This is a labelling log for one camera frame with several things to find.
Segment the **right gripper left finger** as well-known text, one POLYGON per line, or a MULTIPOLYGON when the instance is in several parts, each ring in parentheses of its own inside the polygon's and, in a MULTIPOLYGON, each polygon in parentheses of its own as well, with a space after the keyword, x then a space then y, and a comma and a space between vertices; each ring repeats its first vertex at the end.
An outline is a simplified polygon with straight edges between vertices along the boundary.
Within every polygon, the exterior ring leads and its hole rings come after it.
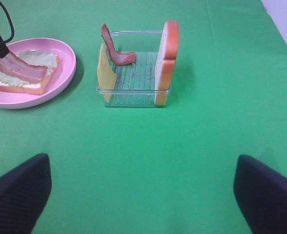
POLYGON ((30 234, 52 189, 46 153, 37 154, 0 176, 0 234, 30 234))

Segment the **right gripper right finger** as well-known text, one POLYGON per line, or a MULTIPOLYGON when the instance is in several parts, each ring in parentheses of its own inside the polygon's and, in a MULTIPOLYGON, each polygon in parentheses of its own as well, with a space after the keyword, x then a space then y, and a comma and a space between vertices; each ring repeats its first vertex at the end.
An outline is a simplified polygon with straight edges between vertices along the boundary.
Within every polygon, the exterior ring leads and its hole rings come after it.
POLYGON ((287 177, 249 155, 240 155, 233 192, 252 233, 287 234, 287 177))

